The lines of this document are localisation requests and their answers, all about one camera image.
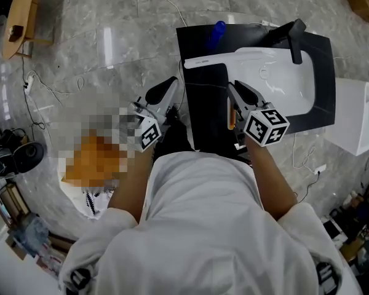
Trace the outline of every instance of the black pants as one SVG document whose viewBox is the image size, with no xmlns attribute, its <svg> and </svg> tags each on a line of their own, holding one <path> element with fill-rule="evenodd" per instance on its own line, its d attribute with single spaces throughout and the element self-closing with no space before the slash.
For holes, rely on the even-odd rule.
<svg viewBox="0 0 369 295">
<path fill-rule="evenodd" d="M 186 126 L 179 120 L 175 120 L 168 128 L 161 142 L 156 144 L 154 148 L 153 162 L 160 156 L 164 156 L 176 152 L 194 151 L 187 139 Z M 222 145 L 219 141 L 211 141 L 210 147 L 200 152 L 215 153 L 229 159 L 240 160 L 241 162 L 249 163 L 247 159 L 237 155 L 235 147 Z"/>
</svg>

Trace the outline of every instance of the white shirt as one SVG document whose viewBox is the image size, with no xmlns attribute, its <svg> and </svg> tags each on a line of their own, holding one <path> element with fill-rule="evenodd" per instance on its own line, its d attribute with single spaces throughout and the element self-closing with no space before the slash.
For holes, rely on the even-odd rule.
<svg viewBox="0 0 369 295">
<path fill-rule="evenodd" d="M 140 223 L 107 209 L 71 248 L 60 284 L 70 285 L 71 272 L 87 267 L 91 294 L 316 295 L 319 261 L 341 273 L 339 254 L 309 204 L 275 221 L 248 165 L 181 152 L 154 164 Z"/>
</svg>

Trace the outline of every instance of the black table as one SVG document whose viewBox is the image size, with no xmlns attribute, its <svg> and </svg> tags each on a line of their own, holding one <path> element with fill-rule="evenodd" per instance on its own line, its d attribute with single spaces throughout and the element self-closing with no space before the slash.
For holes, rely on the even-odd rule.
<svg viewBox="0 0 369 295">
<path fill-rule="evenodd" d="M 213 25 L 177 28 L 182 64 L 185 59 L 235 52 L 242 47 L 262 47 L 267 26 L 227 24 L 226 32 L 213 51 L 205 44 Z M 315 83 L 313 108 L 302 115 L 287 117 L 287 133 L 324 127 L 335 122 L 335 70 L 329 38 L 305 32 L 300 40 L 301 50 L 312 59 Z M 272 48 L 289 49 L 287 40 Z M 184 69 L 184 82 L 189 104 L 194 147 L 203 151 L 217 147 L 234 148 L 236 137 L 227 129 L 228 75 L 224 64 Z"/>
</svg>

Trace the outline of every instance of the black faucet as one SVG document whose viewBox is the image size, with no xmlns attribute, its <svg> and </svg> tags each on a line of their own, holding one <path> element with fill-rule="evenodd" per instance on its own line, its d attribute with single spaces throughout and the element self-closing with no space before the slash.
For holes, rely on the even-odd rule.
<svg viewBox="0 0 369 295">
<path fill-rule="evenodd" d="M 263 45 L 265 47 L 270 47 L 283 41 L 284 39 L 287 39 L 288 44 L 290 45 L 293 63 L 300 65 L 302 63 L 300 38 L 303 32 L 305 32 L 305 29 L 305 23 L 298 18 L 294 22 L 290 22 L 281 27 L 270 30 L 263 39 Z"/>
</svg>

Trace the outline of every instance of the blue bottle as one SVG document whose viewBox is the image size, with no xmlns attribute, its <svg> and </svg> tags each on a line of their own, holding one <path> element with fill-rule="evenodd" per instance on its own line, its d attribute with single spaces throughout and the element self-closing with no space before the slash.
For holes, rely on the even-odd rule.
<svg viewBox="0 0 369 295">
<path fill-rule="evenodd" d="M 217 47 L 217 44 L 220 41 L 220 38 L 224 35 L 226 31 L 226 24 L 223 21 L 219 21 L 213 27 L 212 33 L 209 37 L 209 40 L 206 43 L 206 48 L 209 50 L 214 50 Z"/>
</svg>

